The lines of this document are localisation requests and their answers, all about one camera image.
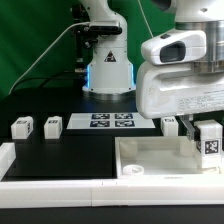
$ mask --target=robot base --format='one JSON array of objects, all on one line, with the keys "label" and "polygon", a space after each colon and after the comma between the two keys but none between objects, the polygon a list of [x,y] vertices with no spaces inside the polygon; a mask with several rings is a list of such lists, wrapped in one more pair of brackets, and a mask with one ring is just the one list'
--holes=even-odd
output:
[{"label": "robot base", "polygon": [[135,97],[135,89],[123,93],[97,93],[89,91],[87,88],[83,88],[83,95],[84,97],[89,97],[96,100],[118,101],[126,99],[127,97]]}]

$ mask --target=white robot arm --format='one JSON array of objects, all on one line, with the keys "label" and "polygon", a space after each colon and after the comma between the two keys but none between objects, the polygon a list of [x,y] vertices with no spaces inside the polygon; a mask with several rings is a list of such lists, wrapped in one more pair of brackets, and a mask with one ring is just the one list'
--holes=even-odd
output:
[{"label": "white robot arm", "polygon": [[99,34],[88,65],[84,95],[117,100],[135,93],[133,65],[127,57],[127,23],[108,0],[80,0],[90,17],[90,31]]},{"label": "white robot arm", "polygon": [[142,45],[136,101],[145,118],[224,109],[224,1],[153,0],[175,28]]}]

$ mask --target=black cable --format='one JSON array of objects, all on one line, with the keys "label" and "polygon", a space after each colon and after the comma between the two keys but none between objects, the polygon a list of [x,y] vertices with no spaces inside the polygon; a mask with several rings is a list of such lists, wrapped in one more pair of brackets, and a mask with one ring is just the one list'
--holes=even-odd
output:
[{"label": "black cable", "polygon": [[50,77],[50,78],[27,78],[27,79],[23,79],[21,81],[19,81],[11,90],[11,94],[15,91],[16,87],[24,82],[27,82],[27,81],[30,81],[30,80],[48,80],[48,81],[51,81],[51,80],[75,80],[75,78],[59,78],[59,77]]},{"label": "black cable", "polygon": [[53,76],[50,77],[50,79],[46,79],[41,85],[38,86],[38,88],[43,88],[48,82],[51,81],[51,78],[54,79],[55,77],[64,75],[64,74],[75,74],[74,71],[63,71],[63,72],[59,72],[54,74]]}]

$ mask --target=black table surface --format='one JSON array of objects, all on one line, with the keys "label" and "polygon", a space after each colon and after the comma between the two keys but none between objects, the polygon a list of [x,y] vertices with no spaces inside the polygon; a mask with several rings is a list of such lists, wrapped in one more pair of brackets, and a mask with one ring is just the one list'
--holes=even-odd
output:
[{"label": "black table surface", "polygon": [[[32,116],[34,131],[27,140],[15,141],[17,159],[3,181],[116,178],[115,137],[160,135],[159,120],[154,120],[155,129],[68,131],[66,126],[71,113],[125,112],[136,112],[134,98],[103,102],[77,96],[66,88],[16,91],[0,102],[0,143],[12,142],[10,126],[18,117]],[[43,137],[43,125],[49,116],[63,117],[64,131],[60,140]],[[215,116],[221,119],[222,114]],[[224,205],[0,210],[2,224],[208,224],[223,223],[223,220]]]}]

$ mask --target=white box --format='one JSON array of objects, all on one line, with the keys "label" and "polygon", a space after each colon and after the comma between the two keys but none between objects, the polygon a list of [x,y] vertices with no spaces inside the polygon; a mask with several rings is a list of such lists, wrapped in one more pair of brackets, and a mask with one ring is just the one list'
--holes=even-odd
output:
[{"label": "white box", "polygon": [[32,131],[32,117],[19,117],[11,126],[12,139],[27,139]]},{"label": "white box", "polygon": [[161,130],[164,136],[178,136],[179,124],[175,117],[161,118]]},{"label": "white box", "polygon": [[62,132],[62,117],[49,117],[44,125],[45,139],[59,139]]}]

